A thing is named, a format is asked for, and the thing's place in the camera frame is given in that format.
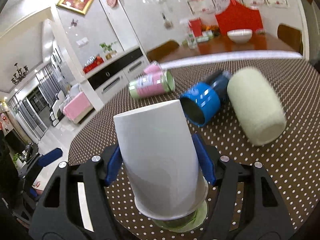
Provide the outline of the brown wooden chair left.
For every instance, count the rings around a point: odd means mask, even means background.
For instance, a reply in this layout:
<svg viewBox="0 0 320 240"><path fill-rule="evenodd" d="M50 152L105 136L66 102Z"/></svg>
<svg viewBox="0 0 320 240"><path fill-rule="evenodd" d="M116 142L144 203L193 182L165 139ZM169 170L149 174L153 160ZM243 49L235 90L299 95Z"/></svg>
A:
<svg viewBox="0 0 320 240"><path fill-rule="evenodd" d="M148 51L146 55L150 62L159 61L179 47L180 45L175 40L168 40L160 46Z"/></svg>

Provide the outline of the potted green plant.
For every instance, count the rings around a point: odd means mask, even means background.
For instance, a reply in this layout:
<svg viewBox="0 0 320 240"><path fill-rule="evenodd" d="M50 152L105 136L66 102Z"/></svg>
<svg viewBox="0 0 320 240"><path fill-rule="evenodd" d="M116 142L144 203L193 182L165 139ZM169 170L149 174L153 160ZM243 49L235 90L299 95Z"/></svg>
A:
<svg viewBox="0 0 320 240"><path fill-rule="evenodd" d="M117 44L117 41L114 41L110 44L101 43L99 44L100 48L103 50L105 54L105 59L110 60L117 54L117 51L113 49L113 45Z"/></svg>

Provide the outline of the white paper cup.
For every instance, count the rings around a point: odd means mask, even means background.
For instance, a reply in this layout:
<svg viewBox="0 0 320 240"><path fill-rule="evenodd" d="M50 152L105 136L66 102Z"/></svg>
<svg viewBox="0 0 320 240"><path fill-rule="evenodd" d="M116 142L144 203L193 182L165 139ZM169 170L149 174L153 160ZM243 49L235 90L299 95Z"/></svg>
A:
<svg viewBox="0 0 320 240"><path fill-rule="evenodd" d="M208 184L180 101L140 107L113 119L137 209L157 220L194 212Z"/></svg>

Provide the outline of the red gift bag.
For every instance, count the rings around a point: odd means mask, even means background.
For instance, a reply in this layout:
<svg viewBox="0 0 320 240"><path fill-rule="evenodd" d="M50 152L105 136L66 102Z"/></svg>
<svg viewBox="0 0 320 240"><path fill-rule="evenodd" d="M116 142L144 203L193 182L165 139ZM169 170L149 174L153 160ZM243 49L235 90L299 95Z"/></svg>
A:
<svg viewBox="0 0 320 240"><path fill-rule="evenodd" d="M254 33L264 29L260 11L246 7L237 0L229 0L227 8L216 14L215 18L222 35L238 29L249 29Z"/></svg>

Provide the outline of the small pink cup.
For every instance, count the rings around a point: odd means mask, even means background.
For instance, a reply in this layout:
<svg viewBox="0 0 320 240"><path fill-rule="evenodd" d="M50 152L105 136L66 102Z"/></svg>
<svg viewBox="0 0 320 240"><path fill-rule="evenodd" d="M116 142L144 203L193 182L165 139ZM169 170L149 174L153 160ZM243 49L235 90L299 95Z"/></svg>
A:
<svg viewBox="0 0 320 240"><path fill-rule="evenodd" d="M162 68L159 62L152 61L146 68L144 68L143 73L146 75L149 75L149 74L157 73L161 71L162 71Z"/></svg>

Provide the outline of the small red box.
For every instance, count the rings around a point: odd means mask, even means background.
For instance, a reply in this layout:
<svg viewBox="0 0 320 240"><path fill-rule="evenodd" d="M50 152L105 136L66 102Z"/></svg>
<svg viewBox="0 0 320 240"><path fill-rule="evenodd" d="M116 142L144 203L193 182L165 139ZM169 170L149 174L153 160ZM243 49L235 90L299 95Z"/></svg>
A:
<svg viewBox="0 0 320 240"><path fill-rule="evenodd" d="M188 20L189 29L193 32L195 37L202 36L202 21L200 18L193 18Z"/></svg>

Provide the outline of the blue black tin can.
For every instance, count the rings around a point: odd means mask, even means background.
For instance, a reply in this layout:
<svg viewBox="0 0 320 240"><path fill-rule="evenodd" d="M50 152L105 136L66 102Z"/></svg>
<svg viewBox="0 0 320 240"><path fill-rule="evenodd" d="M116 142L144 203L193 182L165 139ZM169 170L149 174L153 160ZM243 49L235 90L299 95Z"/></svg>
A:
<svg viewBox="0 0 320 240"><path fill-rule="evenodd" d="M186 118L197 126L205 126L228 100L227 86L231 73L217 70L180 96Z"/></svg>

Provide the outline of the brown polka dot tablecloth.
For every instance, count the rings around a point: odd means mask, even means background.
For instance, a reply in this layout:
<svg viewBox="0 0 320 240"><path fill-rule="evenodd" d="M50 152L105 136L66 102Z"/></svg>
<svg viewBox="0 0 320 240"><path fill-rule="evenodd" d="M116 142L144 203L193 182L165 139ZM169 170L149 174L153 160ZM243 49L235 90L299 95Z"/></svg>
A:
<svg viewBox="0 0 320 240"><path fill-rule="evenodd" d="M71 142L68 162L78 165L117 142L113 117L138 107L174 100L209 74L257 68L276 91L287 124L275 141L249 142L230 103L207 126L189 124L208 145L237 163L260 162L267 169L287 207L293 239L319 239L319 73L305 59L249 59L173 68L174 92L135 100L127 88L117 93Z"/></svg>

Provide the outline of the green lid under cup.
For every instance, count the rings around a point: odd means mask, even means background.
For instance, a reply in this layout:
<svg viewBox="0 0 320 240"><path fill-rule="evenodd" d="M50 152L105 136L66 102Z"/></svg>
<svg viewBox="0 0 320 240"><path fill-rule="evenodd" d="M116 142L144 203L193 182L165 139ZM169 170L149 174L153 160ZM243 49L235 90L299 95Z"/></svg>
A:
<svg viewBox="0 0 320 240"><path fill-rule="evenodd" d="M208 204L206 201L204 201L197 210L185 217L174 220L152 219L152 221L161 229L176 233L185 233L193 231L201 226L207 219L207 215Z"/></svg>

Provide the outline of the white black sideboard cabinet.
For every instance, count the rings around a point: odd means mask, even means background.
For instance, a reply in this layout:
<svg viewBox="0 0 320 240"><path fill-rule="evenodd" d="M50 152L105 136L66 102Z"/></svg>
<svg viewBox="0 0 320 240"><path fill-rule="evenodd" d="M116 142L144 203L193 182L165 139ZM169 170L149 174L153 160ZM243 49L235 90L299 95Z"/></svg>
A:
<svg viewBox="0 0 320 240"><path fill-rule="evenodd" d="M149 61L140 46L132 47L84 75L80 86L96 111L130 81L142 74Z"/></svg>

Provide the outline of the brown wooden chair far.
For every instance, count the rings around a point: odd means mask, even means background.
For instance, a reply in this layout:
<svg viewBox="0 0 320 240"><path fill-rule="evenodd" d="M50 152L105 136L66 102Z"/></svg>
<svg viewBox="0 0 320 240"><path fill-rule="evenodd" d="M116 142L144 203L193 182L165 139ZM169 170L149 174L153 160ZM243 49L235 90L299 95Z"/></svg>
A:
<svg viewBox="0 0 320 240"><path fill-rule="evenodd" d="M302 32L299 29L281 23L277 29L277 37L290 46L295 52L303 55Z"/></svg>

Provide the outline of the green white tissue box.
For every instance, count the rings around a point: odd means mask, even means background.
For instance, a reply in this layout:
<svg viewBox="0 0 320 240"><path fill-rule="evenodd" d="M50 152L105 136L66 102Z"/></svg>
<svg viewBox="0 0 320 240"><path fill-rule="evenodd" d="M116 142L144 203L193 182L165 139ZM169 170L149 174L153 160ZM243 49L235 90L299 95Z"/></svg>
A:
<svg viewBox="0 0 320 240"><path fill-rule="evenodd" d="M202 42L207 42L214 37L214 33L211 30L203 31L202 36L196 37L197 44Z"/></svg>

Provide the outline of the black chandelier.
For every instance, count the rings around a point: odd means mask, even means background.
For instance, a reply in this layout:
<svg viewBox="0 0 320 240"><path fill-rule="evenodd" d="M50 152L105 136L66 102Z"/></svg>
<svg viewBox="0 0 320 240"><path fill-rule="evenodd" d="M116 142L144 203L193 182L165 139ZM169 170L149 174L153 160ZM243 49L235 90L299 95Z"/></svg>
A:
<svg viewBox="0 0 320 240"><path fill-rule="evenodd" d="M14 85L18 85L24 78L26 78L27 74L29 73L29 69L27 66L19 68L18 63L15 63L14 66L16 67L16 72L13 74L11 82Z"/></svg>

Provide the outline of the white ceramic bowl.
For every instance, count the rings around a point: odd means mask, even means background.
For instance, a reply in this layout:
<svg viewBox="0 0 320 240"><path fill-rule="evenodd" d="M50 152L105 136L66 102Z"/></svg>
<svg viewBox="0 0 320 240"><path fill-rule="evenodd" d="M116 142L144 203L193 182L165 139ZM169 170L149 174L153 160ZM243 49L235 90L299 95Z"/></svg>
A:
<svg viewBox="0 0 320 240"><path fill-rule="evenodd" d="M236 29L227 32L228 38L235 43L246 43L253 35L251 29Z"/></svg>

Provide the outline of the pink cloth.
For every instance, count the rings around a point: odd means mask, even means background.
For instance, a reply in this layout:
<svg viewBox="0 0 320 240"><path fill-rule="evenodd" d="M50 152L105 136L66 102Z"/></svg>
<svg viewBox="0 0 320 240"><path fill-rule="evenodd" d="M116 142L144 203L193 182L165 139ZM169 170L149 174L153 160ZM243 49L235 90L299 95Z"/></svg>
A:
<svg viewBox="0 0 320 240"><path fill-rule="evenodd" d="M74 124L78 124L91 110L93 106L84 92L80 92L63 108L63 114Z"/></svg>

